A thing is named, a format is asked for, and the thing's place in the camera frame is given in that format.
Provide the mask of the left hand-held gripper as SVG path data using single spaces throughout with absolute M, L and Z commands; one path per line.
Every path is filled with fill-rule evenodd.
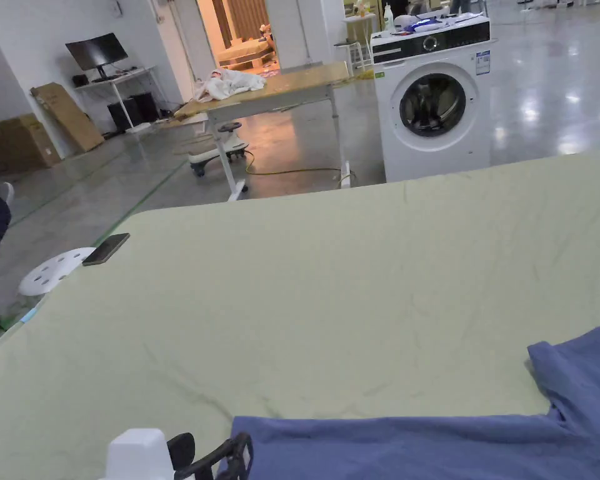
M 248 479 L 253 443 L 240 432 L 204 457 L 195 455 L 190 432 L 166 439 L 157 428 L 128 429 L 107 448 L 104 479 Z

